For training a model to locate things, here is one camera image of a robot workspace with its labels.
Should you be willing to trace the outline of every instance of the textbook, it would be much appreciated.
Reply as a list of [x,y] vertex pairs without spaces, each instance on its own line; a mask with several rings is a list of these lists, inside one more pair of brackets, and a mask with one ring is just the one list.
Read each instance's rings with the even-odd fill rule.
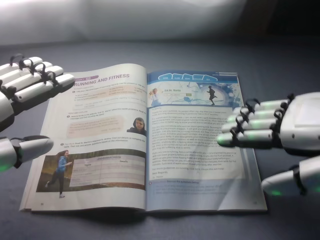
[[51,98],[20,209],[123,207],[143,211],[266,211],[252,149],[216,137],[243,105],[234,72],[136,64],[73,72]]

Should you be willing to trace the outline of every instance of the white backdrop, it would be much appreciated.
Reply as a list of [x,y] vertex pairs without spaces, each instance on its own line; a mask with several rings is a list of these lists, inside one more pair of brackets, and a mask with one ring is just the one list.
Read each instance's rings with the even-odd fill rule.
[[0,46],[232,32],[247,0],[0,0]]

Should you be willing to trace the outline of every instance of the purple label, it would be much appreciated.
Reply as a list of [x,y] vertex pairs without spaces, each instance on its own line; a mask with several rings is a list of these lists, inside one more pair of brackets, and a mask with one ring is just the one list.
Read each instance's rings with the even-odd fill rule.
[[88,76],[88,77],[81,77],[81,78],[76,78],[75,81],[87,81],[87,80],[92,80],[92,79],[97,79],[99,75],[96,76]]

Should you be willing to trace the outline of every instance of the table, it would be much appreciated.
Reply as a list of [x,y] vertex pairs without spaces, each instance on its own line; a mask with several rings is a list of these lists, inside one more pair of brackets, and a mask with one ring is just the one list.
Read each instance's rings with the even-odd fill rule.
[[[216,42],[88,42],[0,47],[0,65],[14,53],[38,56],[65,72],[135,63],[148,72],[165,69],[238,72],[244,99],[283,99],[320,91],[318,38],[239,38]],[[1,136],[40,133],[48,103],[22,112]],[[257,150],[262,179],[305,158],[281,149]],[[214,239],[298,240],[320,238],[319,197],[268,197],[268,213],[161,213],[127,210],[69,213],[19,212],[31,162],[0,174],[2,240]]]

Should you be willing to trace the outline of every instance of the open book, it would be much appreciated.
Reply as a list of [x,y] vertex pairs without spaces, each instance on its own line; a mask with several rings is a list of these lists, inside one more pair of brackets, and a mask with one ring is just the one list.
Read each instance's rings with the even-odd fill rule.
[[21,210],[267,209],[254,151],[216,143],[243,104],[236,73],[72,74],[74,87],[49,102],[41,135],[54,146],[32,162]]

